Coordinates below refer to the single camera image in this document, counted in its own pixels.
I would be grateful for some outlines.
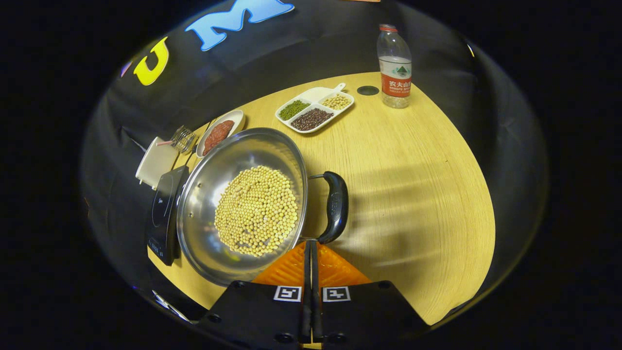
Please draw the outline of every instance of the yellow letter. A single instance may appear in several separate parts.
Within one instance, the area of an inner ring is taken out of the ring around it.
[[[134,68],[134,74],[136,74],[138,80],[140,80],[140,82],[145,86],[151,85],[155,82],[155,80],[164,71],[166,62],[169,61],[169,50],[164,43],[167,38],[168,37],[164,37],[164,39],[160,40],[160,42],[158,42],[154,48],[151,49],[151,52],[155,53],[155,56],[157,57],[157,65],[153,70],[147,67],[147,56],[143,57],[142,60],[136,65],[136,68]]]

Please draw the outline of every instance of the table surface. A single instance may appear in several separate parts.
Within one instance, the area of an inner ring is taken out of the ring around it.
[[[300,134],[275,118],[274,112],[298,94],[342,82],[355,102],[322,129]],[[373,281],[392,281],[421,318],[434,324],[481,286],[493,257],[494,214],[466,141],[415,83],[410,106],[401,110],[383,104],[380,93],[356,92],[364,85],[380,88],[379,72],[301,84],[239,109],[246,115],[244,129],[274,128],[292,138],[309,174],[333,171],[344,178],[350,216],[345,231],[328,246]],[[188,161],[192,171],[199,160],[180,155],[174,168]],[[309,181],[305,237],[317,237],[326,228],[327,194],[325,181]],[[155,266],[203,307],[211,308],[224,292],[183,254],[168,267],[147,251]]]

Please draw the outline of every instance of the black handle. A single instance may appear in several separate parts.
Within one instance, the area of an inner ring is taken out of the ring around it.
[[[323,177],[328,182],[328,201],[326,203],[326,215],[328,225],[324,233],[318,237],[320,244],[327,244],[339,237],[346,228],[348,221],[348,187],[343,178],[331,171],[321,175],[310,176],[310,179]]]

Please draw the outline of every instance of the white plate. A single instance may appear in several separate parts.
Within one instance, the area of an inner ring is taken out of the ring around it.
[[[157,188],[158,182],[160,182],[160,177],[169,172],[173,167],[178,153],[169,144],[156,146],[156,143],[163,141],[161,138],[154,138],[136,170],[136,178],[140,180],[140,183],[144,182],[150,185],[154,191]]]
[[[310,88],[309,90],[301,93],[300,95],[292,98],[291,100],[289,100],[287,103],[283,104],[281,107],[279,107],[279,109],[276,110],[274,116],[283,124],[287,125],[290,129],[296,131],[297,133],[301,133],[301,134],[307,134],[307,133],[313,133],[314,131],[317,131],[321,128],[323,128],[326,124],[330,123],[331,120],[335,119],[336,116],[340,115],[341,113],[343,113],[345,110],[347,110],[350,106],[352,106],[352,104],[354,104],[354,97],[352,97],[351,95],[345,93],[345,92],[341,92],[341,90],[343,90],[343,88],[346,86],[345,83],[341,83],[339,85],[337,85],[337,87],[335,88],[325,88],[325,87],[315,87],[315,88]],[[336,95],[341,95],[343,97],[346,97],[347,99],[350,100],[350,103],[341,110],[334,110],[332,108],[326,107],[324,105],[322,105],[322,103],[328,99],[331,98],[333,96]],[[288,119],[288,120],[283,120],[279,117],[279,113],[283,110],[283,108],[285,108],[287,105],[289,105],[290,103],[296,101],[296,100],[300,100],[301,102],[304,103],[310,103],[310,105],[303,109],[302,111],[298,112],[296,115],[294,115],[292,118]],[[328,113],[333,113],[333,116],[331,116],[329,119],[325,120],[322,124],[316,126],[315,128],[311,129],[311,130],[307,130],[307,131],[302,131],[302,130],[298,130],[297,128],[294,128],[292,126],[292,122],[294,120],[296,120],[298,117],[300,117],[301,115],[307,113],[308,111],[314,109],[314,108],[318,108],[320,110],[326,111]]]
[[[216,125],[227,120],[231,120],[233,122],[233,127],[231,128],[231,131],[229,131],[229,135],[227,135],[227,137],[229,137],[239,132],[240,130],[242,130],[242,128],[244,128],[244,122],[246,121],[246,116],[244,115],[244,112],[242,112],[241,110],[235,110],[216,119],[214,124],[212,124],[209,128],[207,128],[207,130],[205,130],[205,132],[203,133],[203,136],[201,136],[201,139],[198,140],[198,144],[197,144],[197,157],[198,158],[204,157],[203,150],[205,149],[205,139],[207,139],[207,136],[210,135],[211,131],[214,130]]]

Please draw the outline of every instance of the plastic bottle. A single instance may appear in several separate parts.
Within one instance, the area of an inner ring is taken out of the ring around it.
[[[384,104],[393,108],[407,107],[412,73],[412,56],[408,45],[394,26],[381,24],[377,49]]]

